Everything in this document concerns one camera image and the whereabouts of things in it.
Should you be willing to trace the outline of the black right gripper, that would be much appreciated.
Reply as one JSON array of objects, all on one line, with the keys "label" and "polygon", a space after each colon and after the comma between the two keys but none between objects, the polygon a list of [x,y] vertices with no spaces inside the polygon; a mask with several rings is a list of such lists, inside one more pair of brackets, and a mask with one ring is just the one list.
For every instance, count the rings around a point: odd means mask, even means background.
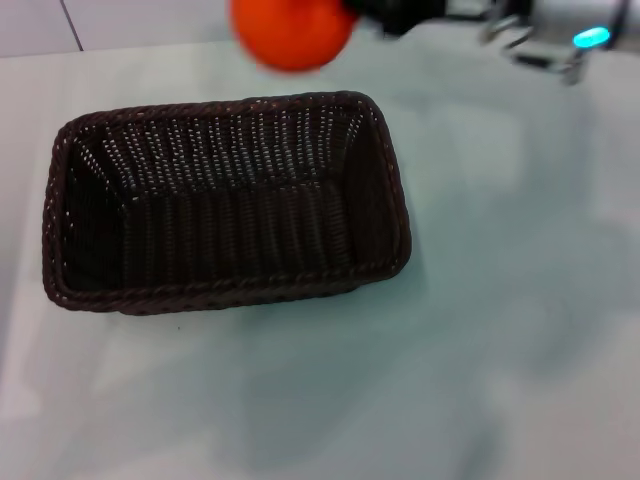
[{"label": "black right gripper", "polygon": [[344,7],[358,19],[370,14],[382,27],[385,35],[403,36],[415,26],[428,20],[443,18],[446,0],[343,0]]}]

